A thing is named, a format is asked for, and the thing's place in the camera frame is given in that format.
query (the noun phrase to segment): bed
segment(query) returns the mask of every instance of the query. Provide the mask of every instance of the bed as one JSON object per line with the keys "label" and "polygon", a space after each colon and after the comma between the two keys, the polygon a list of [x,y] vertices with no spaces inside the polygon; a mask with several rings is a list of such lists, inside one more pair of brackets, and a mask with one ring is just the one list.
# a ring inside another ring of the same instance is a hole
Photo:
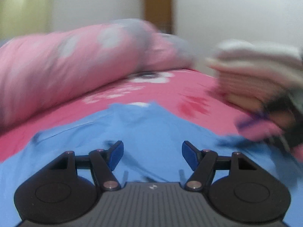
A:
{"label": "bed", "polygon": [[[241,110],[224,103],[216,94],[216,79],[195,70],[179,69],[145,72],[105,85],[72,101],[44,111],[26,122],[3,132],[0,136],[0,160],[4,161],[22,150],[34,134],[41,130],[65,125],[106,109],[112,103],[146,107],[156,102],[176,116],[205,127],[219,135],[237,134],[234,122],[246,117]],[[292,204],[285,221],[299,227],[302,221],[302,166],[287,164],[281,158],[251,159],[278,177],[291,190]],[[226,176],[216,174],[215,180]]]}

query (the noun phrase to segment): white wall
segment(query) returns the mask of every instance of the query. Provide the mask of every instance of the white wall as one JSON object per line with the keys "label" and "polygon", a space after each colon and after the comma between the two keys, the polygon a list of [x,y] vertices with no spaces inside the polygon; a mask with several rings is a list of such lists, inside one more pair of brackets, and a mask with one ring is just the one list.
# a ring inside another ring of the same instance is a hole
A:
{"label": "white wall", "polygon": [[142,18],[143,0],[54,0],[52,28],[71,30],[112,19]]}
{"label": "white wall", "polygon": [[[230,38],[303,48],[303,0],[175,0],[175,29],[200,59]],[[197,69],[213,74],[202,60]]]}

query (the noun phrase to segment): folded clothes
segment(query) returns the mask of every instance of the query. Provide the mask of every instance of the folded clothes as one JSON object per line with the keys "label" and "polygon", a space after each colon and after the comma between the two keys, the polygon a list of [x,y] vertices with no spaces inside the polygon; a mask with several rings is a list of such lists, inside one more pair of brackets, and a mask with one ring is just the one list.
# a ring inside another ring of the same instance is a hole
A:
{"label": "folded clothes", "polygon": [[263,102],[285,91],[285,88],[270,80],[229,72],[219,72],[219,88],[223,94],[233,93],[257,98]]}
{"label": "folded clothes", "polygon": [[249,43],[240,40],[223,41],[217,46],[214,57],[221,60],[268,59],[286,65],[303,67],[303,50],[272,42]]}
{"label": "folded clothes", "polygon": [[[262,109],[262,102],[254,97],[230,93],[226,94],[224,98],[226,101],[254,113]],[[269,119],[281,128],[288,127],[295,123],[294,115],[289,111],[274,112],[269,115]]]}
{"label": "folded clothes", "polygon": [[303,87],[303,71],[273,60],[229,60],[207,59],[210,68],[219,72],[229,72],[255,76],[270,80],[284,88]]}

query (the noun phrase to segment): pink comforter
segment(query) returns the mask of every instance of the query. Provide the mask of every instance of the pink comforter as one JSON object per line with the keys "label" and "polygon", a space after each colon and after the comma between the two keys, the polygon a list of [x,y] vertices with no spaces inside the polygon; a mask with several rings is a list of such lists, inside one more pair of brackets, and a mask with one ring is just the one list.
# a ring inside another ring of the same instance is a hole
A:
{"label": "pink comforter", "polygon": [[138,19],[12,39],[0,48],[0,128],[129,74],[192,62],[186,42]]}

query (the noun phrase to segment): white towel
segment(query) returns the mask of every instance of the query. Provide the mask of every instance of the white towel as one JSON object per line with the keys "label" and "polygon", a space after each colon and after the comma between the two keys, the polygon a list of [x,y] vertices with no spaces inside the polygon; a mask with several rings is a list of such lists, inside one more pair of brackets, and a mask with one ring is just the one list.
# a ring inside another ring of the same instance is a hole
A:
{"label": "white towel", "polygon": [[303,69],[302,53],[300,48],[272,42],[228,40],[217,45],[213,57],[220,60],[268,59]]}
{"label": "white towel", "polygon": [[206,59],[210,68],[219,72],[228,72],[253,76],[273,81],[284,88],[303,87],[303,71],[286,66],[273,60],[229,60]]}

